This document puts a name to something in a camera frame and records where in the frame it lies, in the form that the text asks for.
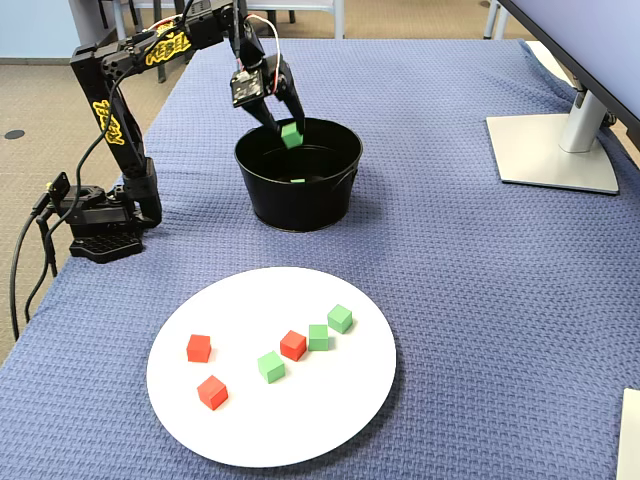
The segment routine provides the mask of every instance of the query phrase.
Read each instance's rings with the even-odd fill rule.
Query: table
[[[310,234],[255,218],[233,159],[255,126],[229,101],[233,55],[197,53],[146,136],[165,217],[145,252],[67,262],[0,370],[3,476],[613,478],[623,387],[640,387],[640,175],[613,134],[600,139],[617,197],[505,185],[485,117],[567,112],[573,100],[523,43],[282,49],[307,114],[364,142],[349,214]],[[162,428],[146,359],[195,292],[274,265],[369,295],[396,339],[396,380],[337,450],[284,469],[226,467]]]

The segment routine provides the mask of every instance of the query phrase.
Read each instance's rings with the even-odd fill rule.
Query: robotic arm
[[[240,5],[234,15],[232,0],[196,1],[175,24],[161,25],[157,31],[145,31],[104,47],[76,50],[71,66],[101,128],[111,110],[105,140],[122,171],[123,185],[108,193],[97,186],[71,186],[64,173],[50,184],[49,195],[60,216],[71,207],[76,189],[81,189],[80,201],[67,217],[74,235],[72,255],[106,263],[138,253],[142,251],[142,230],[162,221],[156,172],[153,160],[145,155],[140,128],[118,89],[109,104],[112,87],[122,76],[139,74],[190,51],[221,43],[223,33],[227,33],[244,65],[231,79],[234,107],[243,108],[279,135],[281,126],[264,102],[275,94],[285,102],[298,132],[304,133],[304,112],[289,65],[276,56],[265,58],[260,40],[246,21],[244,0]],[[237,35],[234,16],[241,19]],[[172,32],[157,42],[168,28]]]

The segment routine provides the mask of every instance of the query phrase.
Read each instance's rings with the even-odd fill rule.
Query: monitor
[[[630,132],[640,131],[640,1],[500,3],[587,90],[578,94],[569,114],[487,119],[502,180],[618,193],[596,134],[607,110]]]

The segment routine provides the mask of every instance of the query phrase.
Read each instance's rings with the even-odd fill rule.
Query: white round plate
[[[298,362],[280,340],[327,324],[341,304],[353,311],[344,335],[329,328],[329,351]],[[211,337],[209,363],[187,361],[192,334]],[[258,358],[275,350],[286,374],[267,384]],[[158,419],[185,447],[227,465],[276,467],[312,459],[362,430],[387,397],[396,370],[393,334],[380,309],[353,285],[303,268],[252,270],[187,300],[164,324],[147,365]],[[229,398],[212,411],[197,388],[210,375]]]

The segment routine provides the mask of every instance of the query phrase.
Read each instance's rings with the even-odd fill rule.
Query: monitor stand
[[[488,117],[500,178],[587,192],[618,193],[611,161],[596,138],[606,107],[580,93],[571,113]]]

